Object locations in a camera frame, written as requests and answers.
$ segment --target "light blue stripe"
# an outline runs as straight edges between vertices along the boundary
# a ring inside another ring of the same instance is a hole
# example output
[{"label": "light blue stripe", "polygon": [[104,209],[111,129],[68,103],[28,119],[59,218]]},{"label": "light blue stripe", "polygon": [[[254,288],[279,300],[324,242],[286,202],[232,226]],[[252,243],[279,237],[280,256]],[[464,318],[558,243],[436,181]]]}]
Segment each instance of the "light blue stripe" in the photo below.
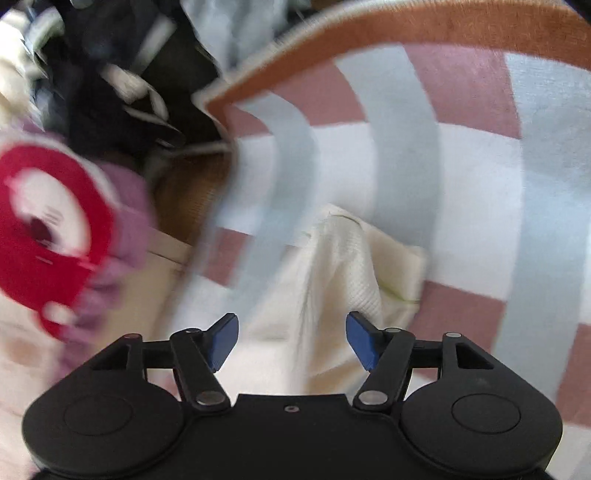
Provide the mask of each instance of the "light blue stripe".
[{"label": "light blue stripe", "polygon": [[521,237],[494,354],[555,399],[579,322],[591,217],[589,72],[507,55],[522,125]]},{"label": "light blue stripe", "polygon": [[378,154],[376,227],[430,248],[441,195],[439,128],[401,46],[372,47],[336,62],[359,98]]},{"label": "light blue stripe", "polygon": [[243,322],[278,271],[294,230],[309,206],[317,155],[310,124],[291,103],[267,93],[239,107],[263,122],[277,145],[277,176],[259,231],[239,262],[228,311]]},{"label": "light blue stripe", "polygon": [[591,448],[587,450],[583,460],[574,472],[570,480],[589,480],[591,478]]}]

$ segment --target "gray fabric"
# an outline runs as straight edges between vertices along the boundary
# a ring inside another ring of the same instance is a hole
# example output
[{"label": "gray fabric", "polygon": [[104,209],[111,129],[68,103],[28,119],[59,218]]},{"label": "gray fabric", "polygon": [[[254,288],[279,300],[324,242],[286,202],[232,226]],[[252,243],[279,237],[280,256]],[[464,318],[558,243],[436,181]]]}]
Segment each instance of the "gray fabric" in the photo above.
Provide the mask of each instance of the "gray fabric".
[{"label": "gray fabric", "polygon": [[591,221],[589,74],[517,54],[506,62],[522,124],[524,211],[493,354],[555,400],[579,322]]},{"label": "gray fabric", "polygon": [[222,71],[271,43],[287,25],[290,8],[310,0],[181,0],[199,41]]},{"label": "gray fabric", "polygon": [[314,189],[317,147],[309,123],[291,103],[267,93],[238,105],[257,117],[277,144],[277,177],[261,226],[244,250],[232,285],[228,311],[248,320],[252,309],[279,270],[285,246],[294,238]]},{"label": "gray fabric", "polygon": [[441,196],[439,128],[413,65],[402,46],[373,48],[336,64],[365,108],[378,152],[371,223],[429,249]]},{"label": "gray fabric", "polygon": [[575,470],[570,480],[589,480],[591,478],[591,448],[587,450],[587,453],[583,457],[583,460],[579,463],[579,466]]}]

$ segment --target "white cloth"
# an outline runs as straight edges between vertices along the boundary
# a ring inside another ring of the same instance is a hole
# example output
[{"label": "white cloth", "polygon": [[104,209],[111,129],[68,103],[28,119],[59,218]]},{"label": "white cloth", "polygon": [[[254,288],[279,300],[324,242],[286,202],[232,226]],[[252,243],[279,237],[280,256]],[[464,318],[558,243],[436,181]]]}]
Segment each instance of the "white cloth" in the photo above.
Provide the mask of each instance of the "white cloth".
[{"label": "white cloth", "polygon": [[357,310],[374,325],[408,326],[426,258],[338,207],[291,253],[217,374],[231,398],[357,389],[366,372],[345,335]]}]

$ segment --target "white towel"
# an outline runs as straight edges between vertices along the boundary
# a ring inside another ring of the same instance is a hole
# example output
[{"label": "white towel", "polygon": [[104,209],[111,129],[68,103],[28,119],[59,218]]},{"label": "white towel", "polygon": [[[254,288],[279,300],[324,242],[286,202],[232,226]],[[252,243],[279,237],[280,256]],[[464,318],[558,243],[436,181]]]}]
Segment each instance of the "white towel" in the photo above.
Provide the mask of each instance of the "white towel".
[{"label": "white towel", "polygon": [[231,398],[352,393],[366,377],[345,335],[351,310],[374,325],[408,326],[426,256],[328,206],[293,251],[217,374]]}]

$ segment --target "red cloth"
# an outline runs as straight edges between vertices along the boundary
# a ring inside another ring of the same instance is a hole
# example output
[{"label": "red cloth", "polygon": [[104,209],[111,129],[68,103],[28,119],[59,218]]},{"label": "red cloth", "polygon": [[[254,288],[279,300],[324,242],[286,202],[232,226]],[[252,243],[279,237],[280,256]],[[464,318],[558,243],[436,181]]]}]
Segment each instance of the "red cloth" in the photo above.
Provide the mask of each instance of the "red cloth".
[{"label": "red cloth", "polygon": [[[45,248],[33,238],[30,225],[14,213],[13,180],[29,169],[51,175],[79,202],[90,230],[90,249],[84,258]],[[60,338],[63,326],[46,318],[46,304],[53,301],[72,307],[89,276],[107,256],[112,229],[111,208],[75,159],[36,145],[18,145],[0,156],[0,288],[8,297],[35,310],[50,335]]]}]

